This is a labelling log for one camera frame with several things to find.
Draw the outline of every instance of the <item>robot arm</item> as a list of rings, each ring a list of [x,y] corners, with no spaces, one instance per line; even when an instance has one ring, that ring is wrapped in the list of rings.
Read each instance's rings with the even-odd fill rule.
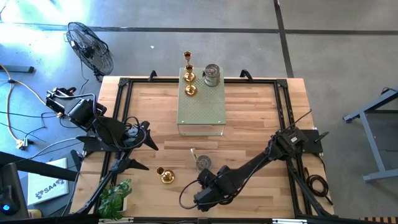
[[[228,166],[223,166],[217,172],[217,175],[214,175],[208,169],[203,170],[197,179],[197,182],[201,184],[202,191],[193,196],[193,202],[203,212],[207,212],[217,204],[227,205],[231,203],[255,172],[278,159],[288,162],[288,172],[292,174],[314,210],[319,215],[329,216],[330,214],[322,208],[310,189],[299,177],[292,163],[297,151],[307,141],[308,139],[299,128],[277,131],[271,137],[264,152],[261,152],[240,168],[230,169]]]
[[[149,170],[148,167],[130,159],[133,149],[148,145],[154,150],[159,150],[150,137],[149,122],[143,121],[136,125],[128,126],[126,121],[121,122],[114,118],[103,116],[106,107],[96,102],[94,94],[73,96],[75,89],[54,88],[48,91],[46,105],[61,114],[67,116],[69,121],[90,133],[89,136],[78,136],[77,139],[85,143],[85,151],[120,152],[121,157],[113,162],[111,169],[105,175],[91,198],[76,214],[88,214],[101,192],[107,186],[113,175],[120,174],[126,169]],[[92,96],[86,100],[82,97]]]

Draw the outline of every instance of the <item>wooden table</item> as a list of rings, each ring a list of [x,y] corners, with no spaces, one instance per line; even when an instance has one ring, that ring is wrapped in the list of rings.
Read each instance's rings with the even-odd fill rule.
[[[98,102],[112,116],[120,77],[105,77]],[[297,119],[309,109],[304,80],[287,79],[294,117]],[[190,148],[197,154],[207,155],[213,161],[214,173],[223,166],[237,168],[264,150],[269,137],[279,129],[279,119],[272,85],[226,84],[226,127],[223,136],[180,136],[178,134],[177,95],[178,83],[135,83],[129,116],[150,122],[151,135],[159,151],[147,146],[135,149],[131,157],[150,171],[128,169],[118,175],[118,182],[132,179],[132,194],[127,197],[125,217],[239,217],[239,218],[287,218],[294,217],[292,198],[285,162],[275,161],[256,172],[244,190],[229,205],[217,205],[203,213],[196,208],[185,210],[178,204],[182,189],[197,178],[195,162]],[[122,96],[119,118],[123,113],[126,93]],[[304,117],[297,126],[312,129],[312,116]],[[103,164],[103,152],[87,157],[81,167],[73,198],[71,212],[77,211],[89,199],[98,185]],[[311,174],[325,177],[318,158],[305,154],[303,164]],[[175,173],[172,184],[165,185],[156,174],[156,168],[164,167]],[[192,185],[183,195],[185,205],[193,205],[193,194],[200,186]],[[302,193],[298,193],[300,208],[304,211]],[[333,207],[325,198],[317,198],[327,211]]]

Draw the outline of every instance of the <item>potted plant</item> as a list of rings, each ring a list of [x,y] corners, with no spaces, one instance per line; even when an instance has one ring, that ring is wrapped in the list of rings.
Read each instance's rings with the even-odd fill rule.
[[[99,196],[101,205],[98,208],[101,218],[119,220],[123,216],[120,212],[126,210],[126,196],[131,194],[131,179],[122,181],[118,185],[107,186]]]

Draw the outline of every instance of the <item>metal canister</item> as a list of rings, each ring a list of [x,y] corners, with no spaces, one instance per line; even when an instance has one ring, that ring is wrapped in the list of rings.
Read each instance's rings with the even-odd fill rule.
[[[220,83],[220,68],[218,65],[209,64],[203,71],[205,83],[210,87],[217,86]]]

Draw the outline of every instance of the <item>concrete floor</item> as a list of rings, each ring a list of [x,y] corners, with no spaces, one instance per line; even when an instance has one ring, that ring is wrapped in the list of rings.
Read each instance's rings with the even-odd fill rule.
[[[62,25],[80,21],[89,26],[112,27],[277,28],[272,0],[68,2],[71,1],[38,4],[37,1],[10,0],[1,19]],[[280,0],[280,5],[286,29],[397,29],[398,2],[393,0],[377,3],[372,0]],[[64,42],[64,32],[0,24],[0,33],[0,62],[34,66],[33,75],[13,73],[12,76],[30,85],[42,98],[53,87],[79,88],[82,84],[80,61]],[[191,50],[196,64],[217,63],[228,76],[237,76],[246,68],[254,77],[286,77],[279,34],[97,32],[97,35],[108,43],[113,54],[111,75],[148,76],[151,70],[161,76],[177,75],[181,53]],[[294,75],[305,80],[315,125],[320,131],[330,132],[323,140],[323,147],[336,214],[348,218],[397,216],[398,178],[371,184],[363,182],[363,174],[377,171],[376,163],[360,121],[345,124],[341,119],[377,98],[383,87],[397,85],[396,36],[287,35],[287,43]],[[90,78],[84,92],[98,94],[100,84],[91,70],[84,65],[83,73]],[[0,85],[3,101],[7,91],[8,84]],[[50,111],[21,86],[14,89],[11,101],[12,112]],[[0,110],[5,111],[5,103],[0,105]],[[0,116],[0,122],[6,122],[4,115]],[[46,142],[36,141],[27,151],[16,149],[7,128],[0,126],[3,134],[0,150],[29,157],[52,142],[83,134],[77,129],[61,127],[54,118],[45,122],[47,130],[35,134]],[[40,119],[12,117],[12,126],[23,131],[40,124]],[[18,136],[23,138],[24,134],[18,133]],[[47,162],[71,149],[81,150],[81,146],[37,160]]]

